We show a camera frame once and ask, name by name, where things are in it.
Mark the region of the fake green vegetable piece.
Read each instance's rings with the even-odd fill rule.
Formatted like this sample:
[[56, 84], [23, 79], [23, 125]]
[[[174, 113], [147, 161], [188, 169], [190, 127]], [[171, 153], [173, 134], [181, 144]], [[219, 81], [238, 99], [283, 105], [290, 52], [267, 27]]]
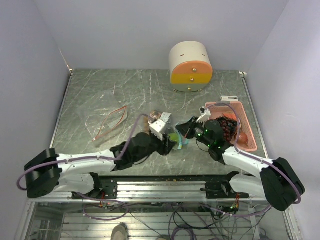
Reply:
[[181, 143], [180, 136], [178, 133], [172, 132], [168, 136], [169, 136], [170, 140], [175, 142], [177, 145], [179, 145]]

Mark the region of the orange zip top bag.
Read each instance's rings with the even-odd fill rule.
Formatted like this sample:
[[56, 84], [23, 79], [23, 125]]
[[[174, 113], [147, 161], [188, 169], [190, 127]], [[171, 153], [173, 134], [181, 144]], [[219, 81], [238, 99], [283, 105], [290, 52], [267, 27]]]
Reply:
[[113, 92], [106, 90], [96, 93], [78, 107], [77, 114], [90, 134], [91, 141], [97, 142], [127, 119], [128, 106], [117, 100]]

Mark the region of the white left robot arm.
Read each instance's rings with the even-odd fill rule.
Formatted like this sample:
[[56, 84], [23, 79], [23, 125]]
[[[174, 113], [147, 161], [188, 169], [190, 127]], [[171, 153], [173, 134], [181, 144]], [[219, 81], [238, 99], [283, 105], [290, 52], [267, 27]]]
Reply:
[[96, 199], [102, 193], [101, 176], [129, 169], [153, 153], [166, 156], [175, 145], [167, 134], [158, 138], [141, 132], [120, 145], [95, 153], [58, 154], [49, 148], [24, 166], [16, 185], [30, 199], [56, 192], [86, 194]]

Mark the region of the blue zip top bag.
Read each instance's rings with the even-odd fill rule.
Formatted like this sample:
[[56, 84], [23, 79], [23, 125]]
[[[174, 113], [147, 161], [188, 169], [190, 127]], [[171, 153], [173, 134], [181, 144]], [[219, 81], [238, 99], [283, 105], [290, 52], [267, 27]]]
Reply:
[[152, 134], [160, 141], [164, 142], [165, 137], [175, 143], [173, 150], [182, 150], [189, 141], [184, 138], [176, 129], [173, 121], [173, 115], [169, 112], [153, 110], [143, 117], [143, 131]]

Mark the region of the fake brown round fruit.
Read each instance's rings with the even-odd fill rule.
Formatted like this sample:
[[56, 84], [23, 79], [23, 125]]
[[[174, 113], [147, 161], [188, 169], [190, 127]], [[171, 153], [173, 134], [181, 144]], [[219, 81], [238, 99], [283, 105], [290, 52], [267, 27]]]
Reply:
[[244, 132], [241, 132], [238, 135], [238, 140], [237, 140], [238, 145], [247, 145], [248, 141], [249, 141], [248, 136]]

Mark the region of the pink perforated plastic basket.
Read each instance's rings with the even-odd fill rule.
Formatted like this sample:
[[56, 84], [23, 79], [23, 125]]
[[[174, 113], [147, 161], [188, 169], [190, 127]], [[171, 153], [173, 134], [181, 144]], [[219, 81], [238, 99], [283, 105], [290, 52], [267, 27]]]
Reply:
[[[237, 143], [237, 147], [246, 152], [254, 152], [258, 149], [251, 125], [249, 123], [246, 111], [243, 104], [240, 101], [226, 102], [234, 110], [240, 122], [240, 132], [244, 132], [248, 137], [247, 145], [241, 145]], [[216, 102], [206, 102], [205, 107], [209, 108], [211, 112], [211, 119], [223, 117], [223, 113], [234, 113], [233, 110], [226, 105], [217, 104]]]

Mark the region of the fake purple grape bunch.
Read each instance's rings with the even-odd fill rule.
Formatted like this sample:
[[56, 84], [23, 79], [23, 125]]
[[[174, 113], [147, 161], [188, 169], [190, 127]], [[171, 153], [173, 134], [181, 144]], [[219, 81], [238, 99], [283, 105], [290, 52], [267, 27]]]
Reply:
[[238, 131], [238, 122], [224, 116], [216, 118], [223, 130], [223, 137], [227, 142], [231, 142]]

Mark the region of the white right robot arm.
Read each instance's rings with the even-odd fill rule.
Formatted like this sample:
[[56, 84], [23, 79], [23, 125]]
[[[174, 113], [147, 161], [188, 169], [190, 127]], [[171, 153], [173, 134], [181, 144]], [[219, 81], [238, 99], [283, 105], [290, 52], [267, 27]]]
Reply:
[[202, 123], [193, 117], [188, 122], [177, 125], [176, 129], [186, 139], [196, 139], [206, 145], [207, 152], [214, 161], [248, 173], [230, 173], [226, 182], [220, 186], [224, 197], [247, 193], [264, 198], [281, 212], [301, 202], [306, 189], [286, 159], [258, 157], [238, 149], [224, 138], [222, 125], [215, 119]]

